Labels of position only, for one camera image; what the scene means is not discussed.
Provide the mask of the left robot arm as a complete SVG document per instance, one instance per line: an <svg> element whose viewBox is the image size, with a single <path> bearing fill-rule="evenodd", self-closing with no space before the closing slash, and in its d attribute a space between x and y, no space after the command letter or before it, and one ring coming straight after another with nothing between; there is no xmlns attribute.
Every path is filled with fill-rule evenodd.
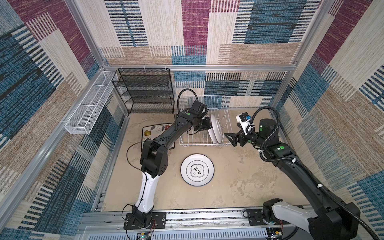
<svg viewBox="0 0 384 240"><path fill-rule="evenodd" d="M137 202L132 207L135 221L147 227L152 221L154 196L160 176L168 167L168 150L184 133L193 129L197 132L208 130L210 120L206 116L208 106L194 101L192 107L175 114L175 120L162 134L144 141L140 158L142 185Z"/></svg>

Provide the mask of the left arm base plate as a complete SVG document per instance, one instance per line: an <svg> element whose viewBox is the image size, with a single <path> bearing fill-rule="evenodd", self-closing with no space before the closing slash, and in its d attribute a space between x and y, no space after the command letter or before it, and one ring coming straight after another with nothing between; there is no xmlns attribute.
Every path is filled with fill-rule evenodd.
<svg viewBox="0 0 384 240"><path fill-rule="evenodd" d="M150 230L164 229L166 225L167 213L154 212L143 214L137 212L135 214L127 213L124 216L124 230Z"/></svg>

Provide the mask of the white round plate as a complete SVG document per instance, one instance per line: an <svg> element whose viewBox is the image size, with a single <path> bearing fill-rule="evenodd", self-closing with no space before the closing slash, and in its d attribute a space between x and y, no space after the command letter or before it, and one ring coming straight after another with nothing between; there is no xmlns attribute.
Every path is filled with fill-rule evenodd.
<svg viewBox="0 0 384 240"><path fill-rule="evenodd" d="M223 142L223 132L220 121L218 118L215 117L214 114L211 114L211 122L216 140L219 144L221 144Z"/></svg>
<svg viewBox="0 0 384 240"><path fill-rule="evenodd" d="M192 154L184 159L181 165L183 180L194 187L205 186L215 175L213 161L202 154Z"/></svg>
<svg viewBox="0 0 384 240"><path fill-rule="evenodd" d="M214 144L218 143L218 140L216 138L215 132L213 130L213 125L210 123L210 128L208 129L209 136Z"/></svg>

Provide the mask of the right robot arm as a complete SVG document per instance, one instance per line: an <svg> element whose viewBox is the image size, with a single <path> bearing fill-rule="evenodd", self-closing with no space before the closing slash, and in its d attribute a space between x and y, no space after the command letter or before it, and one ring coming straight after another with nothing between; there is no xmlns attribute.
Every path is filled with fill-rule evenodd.
<svg viewBox="0 0 384 240"><path fill-rule="evenodd" d="M262 119L259 131L247 114L237 116L240 131L226 133L235 147L251 144L264 162L272 163L295 184L313 208L311 213L275 198L264 202L263 220L267 224L286 221L309 233L315 240L351 240L361 223L360 210L332 193L300 160L294 150L279 139L277 122Z"/></svg>

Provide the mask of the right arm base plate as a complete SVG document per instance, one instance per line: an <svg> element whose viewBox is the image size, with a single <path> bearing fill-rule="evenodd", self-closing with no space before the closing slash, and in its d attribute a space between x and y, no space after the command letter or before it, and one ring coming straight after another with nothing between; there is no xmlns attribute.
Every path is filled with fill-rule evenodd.
<svg viewBox="0 0 384 240"><path fill-rule="evenodd" d="M250 226L281 226L280 220L276 222L266 222L262 215L262 209L245 209L242 214L249 222Z"/></svg>

